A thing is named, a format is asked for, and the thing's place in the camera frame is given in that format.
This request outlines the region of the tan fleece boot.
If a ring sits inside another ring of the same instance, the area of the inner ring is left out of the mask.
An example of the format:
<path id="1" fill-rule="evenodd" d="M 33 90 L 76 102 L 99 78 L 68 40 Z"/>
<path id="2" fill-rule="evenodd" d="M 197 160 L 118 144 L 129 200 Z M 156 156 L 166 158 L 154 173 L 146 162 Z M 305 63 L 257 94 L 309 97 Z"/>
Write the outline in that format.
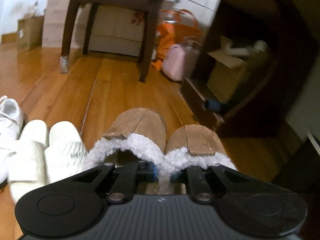
<path id="1" fill-rule="evenodd" d="M 185 193 L 185 188 L 172 183 L 170 176 L 189 166 L 207 169 L 224 165 L 236 170 L 217 134 L 202 125 L 185 125 L 167 140 L 163 162 L 159 168 L 158 194 Z"/>
<path id="2" fill-rule="evenodd" d="M 128 162 L 152 162 L 159 174 L 164 160 L 167 135 L 161 116 L 147 108 L 132 108 L 117 116 L 84 160 L 84 169 L 103 163 L 116 167 Z"/>

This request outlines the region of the white lace sneaker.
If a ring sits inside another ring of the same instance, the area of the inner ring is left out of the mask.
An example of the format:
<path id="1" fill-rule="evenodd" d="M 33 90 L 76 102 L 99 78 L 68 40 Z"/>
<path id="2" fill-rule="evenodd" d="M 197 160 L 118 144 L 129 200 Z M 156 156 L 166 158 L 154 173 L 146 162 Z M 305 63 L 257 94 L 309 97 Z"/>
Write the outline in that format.
<path id="1" fill-rule="evenodd" d="M 9 150 L 20 138 L 23 113 L 17 101 L 1 96 L 1 150 Z"/>
<path id="2" fill-rule="evenodd" d="M 1 189 L 5 187 L 8 179 L 8 159 L 14 152 L 12 144 L 1 145 L 1 159 L 0 159 L 0 184 Z"/>

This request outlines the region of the open cardboard box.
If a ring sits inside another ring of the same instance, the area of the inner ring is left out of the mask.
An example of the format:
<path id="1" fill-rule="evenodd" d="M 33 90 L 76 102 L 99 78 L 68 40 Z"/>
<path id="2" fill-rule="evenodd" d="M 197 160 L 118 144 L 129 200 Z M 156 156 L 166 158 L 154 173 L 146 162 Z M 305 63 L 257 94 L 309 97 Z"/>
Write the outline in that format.
<path id="1" fill-rule="evenodd" d="M 215 66 L 207 87 L 221 103 L 227 103 L 238 88 L 267 61 L 268 45 L 258 40 L 252 46 L 235 48 L 232 40 L 221 36 L 221 48 L 208 53 Z"/>

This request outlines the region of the pink bag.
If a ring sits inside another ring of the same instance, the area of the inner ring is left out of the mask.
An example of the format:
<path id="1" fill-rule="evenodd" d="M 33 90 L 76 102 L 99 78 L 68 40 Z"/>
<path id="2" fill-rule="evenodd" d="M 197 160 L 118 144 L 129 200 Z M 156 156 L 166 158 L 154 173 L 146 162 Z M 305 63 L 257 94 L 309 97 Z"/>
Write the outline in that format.
<path id="1" fill-rule="evenodd" d="M 170 47 L 162 63 L 162 72 L 175 82 L 190 78 L 201 48 L 202 45 L 195 36 L 184 37 L 181 43 Z"/>

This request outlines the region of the orange bag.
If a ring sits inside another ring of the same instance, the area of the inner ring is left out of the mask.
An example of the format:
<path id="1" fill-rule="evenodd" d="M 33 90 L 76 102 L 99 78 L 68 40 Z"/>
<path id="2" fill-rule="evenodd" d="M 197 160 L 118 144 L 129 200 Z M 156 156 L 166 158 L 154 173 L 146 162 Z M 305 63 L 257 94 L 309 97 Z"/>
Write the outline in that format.
<path id="1" fill-rule="evenodd" d="M 185 14 L 191 16 L 191 23 L 189 25 L 185 25 L 181 21 L 182 15 Z M 184 38 L 189 36 L 196 37 L 196 41 L 199 41 L 203 35 L 196 16 L 187 9 L 162 10 L 160 11 L 160 16 L 161 21 L 157 26 L 160 39 L 156 57 L 152 63 L 157 70 L 161 70 L 162 63 L 171 46 L 183 42 Z"/>

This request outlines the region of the dark wooden table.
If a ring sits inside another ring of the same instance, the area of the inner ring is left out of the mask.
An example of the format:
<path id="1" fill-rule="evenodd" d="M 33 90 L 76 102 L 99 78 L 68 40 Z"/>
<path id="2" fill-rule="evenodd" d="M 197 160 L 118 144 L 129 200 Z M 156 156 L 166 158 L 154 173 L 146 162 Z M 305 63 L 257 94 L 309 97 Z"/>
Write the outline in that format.
<path id="1" fill-rule="evenodd" d="M 158 16 L 164 0 L 69 0 L 62 36 L 60 73 L 69 72 L 72 37 L 82 53 L 108 51 L 138 58 L 140 82 L 149 72 Z"/>

